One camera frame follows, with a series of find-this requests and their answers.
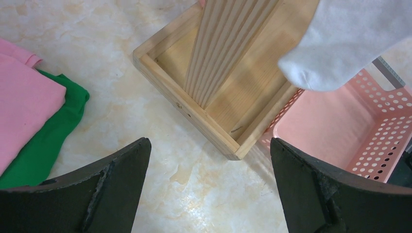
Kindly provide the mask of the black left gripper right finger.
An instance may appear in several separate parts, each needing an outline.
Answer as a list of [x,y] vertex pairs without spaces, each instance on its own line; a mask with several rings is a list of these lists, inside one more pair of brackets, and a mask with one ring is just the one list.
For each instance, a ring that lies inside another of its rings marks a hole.
[[411,232],[410,188],[352,174],[279,138],[270,154],[289,232]]

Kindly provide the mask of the white sock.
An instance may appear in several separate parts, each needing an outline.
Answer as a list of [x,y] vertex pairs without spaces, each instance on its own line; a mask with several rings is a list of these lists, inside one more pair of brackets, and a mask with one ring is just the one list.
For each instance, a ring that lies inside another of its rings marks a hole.
[[409,0],[322,0],[278,67],[298,88],[334,91],[411,35]]

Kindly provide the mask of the pink plastic basket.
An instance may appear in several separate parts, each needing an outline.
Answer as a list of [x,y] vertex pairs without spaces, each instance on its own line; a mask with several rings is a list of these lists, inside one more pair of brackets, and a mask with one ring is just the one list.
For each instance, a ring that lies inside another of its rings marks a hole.
[[386,91],[365,69],[331,92],[298,89],[259,139],[280,138],[348,172],[385,183],[412,151],[412,90],[382,58],[373,65],[394,86]]

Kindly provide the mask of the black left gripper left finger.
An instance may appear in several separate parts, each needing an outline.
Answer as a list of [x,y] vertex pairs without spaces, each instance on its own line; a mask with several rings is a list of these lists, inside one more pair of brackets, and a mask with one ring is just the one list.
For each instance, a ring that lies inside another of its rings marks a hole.
[[1,232],[129,233],[151,150],[150,140],[143,137],[39,185],[1,190]]

